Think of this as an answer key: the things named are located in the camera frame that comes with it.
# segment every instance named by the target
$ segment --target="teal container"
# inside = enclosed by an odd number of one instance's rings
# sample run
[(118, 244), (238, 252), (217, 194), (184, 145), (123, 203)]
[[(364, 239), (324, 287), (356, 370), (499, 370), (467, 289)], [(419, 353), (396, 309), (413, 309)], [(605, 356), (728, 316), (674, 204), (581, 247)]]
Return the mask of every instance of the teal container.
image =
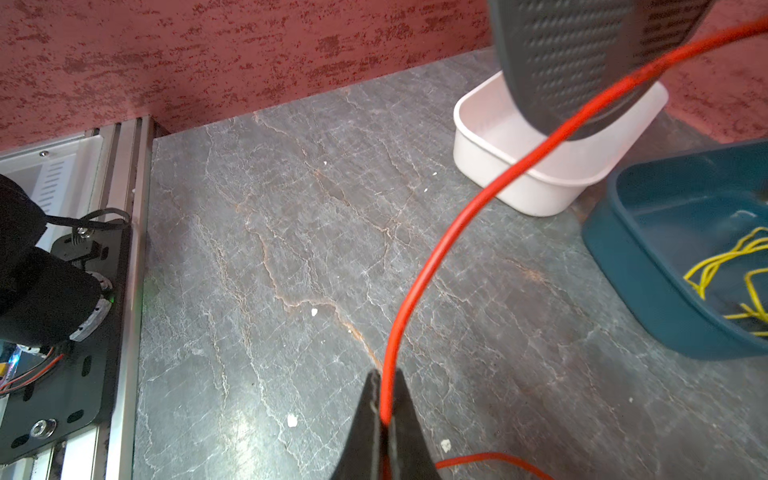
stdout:
[[(768, 253), (725, 263), (706, 302), (683, 275), (768, 227), (766, 200), (768, 141), (732, 144), (614, 172), (582, 236), (637, 321), (665, 346), (695, 359), (765, 355), (768, 339), (750, 333), (764, 324), (723, 315), (752, 305), (743, 278), (768, 266)], [(753, 282), (768, 305), (768, 274)]]

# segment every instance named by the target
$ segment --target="white container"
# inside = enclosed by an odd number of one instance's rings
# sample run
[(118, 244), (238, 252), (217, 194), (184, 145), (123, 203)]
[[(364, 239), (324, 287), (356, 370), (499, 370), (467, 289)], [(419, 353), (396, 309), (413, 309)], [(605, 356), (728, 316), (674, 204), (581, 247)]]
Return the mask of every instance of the white container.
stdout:
[[(498, 194), (498, 199), (527, 215), (559, 214), (586, 187), (605, 178), (667, 103), (658, 82), (619, 117), (596, 134), (565, 141), (526, 174)], [(470, 91), (453, 110), (458, 169), (481, 187), (545, 140), (512, 100), (499, 72)]]

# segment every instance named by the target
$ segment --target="yellow wire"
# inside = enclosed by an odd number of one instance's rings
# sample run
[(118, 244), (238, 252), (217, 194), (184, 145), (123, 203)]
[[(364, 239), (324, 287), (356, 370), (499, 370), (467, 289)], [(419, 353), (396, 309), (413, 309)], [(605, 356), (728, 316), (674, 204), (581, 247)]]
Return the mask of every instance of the yellow wire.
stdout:
[[(768, 227), (757, 227), (745, 237), (741, 237), (739, 241), (736, 243), (736, 245), (726, 253), (721, 253), (719, 255), (715, 255), (714, 257), (710, 257), (710, 258), (707, 258), (706, 260), (700, 261), (699, 263), (694, 265), (693, 268), (688, 270), (688, 272), (683, 276), (683, 278), (694, 288), (694, 290), (696, 291), (696, 293), (698, 293), (698, 295), (701, 297), (702, 300), (706, 300), (707, 287), (710, 285), (710, 283), (712, 283), (712, 279), (715, 277), (715, 273), (717, 273), (717, 271), (720, 269), (720, 267), (724, 263), (730, 260), (733, 260), (734, 258), (743, 257), (744, 255), (750, 255), (751, 253), (760, 252), (762, 250), (768, 250), (768, 237), (762, 237), (757, 240), (752, 240), (760, 232), (768, 233)], [(699, 270), (701, 270), (701, 274), (699, 275), (699, 283), (696, 283), (693, 280), (691, 280), (691, 277), (694, 276), (696, 272)], [(754, 318), (754, 319), (762, 320), (765, 323), (768, 323), (768, 313), (763, 308), (763, 304), (760, 302), (760, 296), (757, 294), (757, 290), (755, 290), (755, 286), (752, 282), (752, 277), (760, 273), (768, 273), (768, 268), (759, 268), (756, 270), (751, 270), (747, 272), (746, 275), (744, 276), (746, 291), (750, 295), (752, 304), (754, 305), (754, 309), (746, 305), (745, 303), (742, 303), (740, 306), (742, 310), (744, 310), (743, 313), (733, 313), (730, 315), (725, 315), (724, 316), (725, 318), (727, 319)], [(768, 337), (768, 331), (753, 332), (753, 335)]]

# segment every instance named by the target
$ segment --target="gray marble surface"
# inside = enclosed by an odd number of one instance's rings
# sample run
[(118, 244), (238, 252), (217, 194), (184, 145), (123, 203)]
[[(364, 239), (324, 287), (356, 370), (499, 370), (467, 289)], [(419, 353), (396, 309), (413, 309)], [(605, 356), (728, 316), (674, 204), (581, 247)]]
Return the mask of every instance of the gray marble surface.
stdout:
[[(406, 290), (478, 192), (452, 109), (497, 69), (473, 52), (156, 141), (134, 478), (329, 477)], [(703, 144), (662, 115), (627, 161)], [(768, 477), (765, 360), (650, 338), (581, 241), (599, 194), (551, 218), (494, 201), (448, 255), (400, 356), (432, 457)]]

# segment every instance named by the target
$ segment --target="bolt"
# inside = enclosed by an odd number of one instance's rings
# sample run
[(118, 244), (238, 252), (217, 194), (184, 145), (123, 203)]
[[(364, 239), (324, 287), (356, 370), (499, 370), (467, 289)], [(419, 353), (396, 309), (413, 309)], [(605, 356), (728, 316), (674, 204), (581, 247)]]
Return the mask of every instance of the bolt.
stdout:
[(53, 435), (56, 430), (56, 421), (54, 419), (38, 420), (29, 431), (29, 436), (33, 439), (46, 439)]

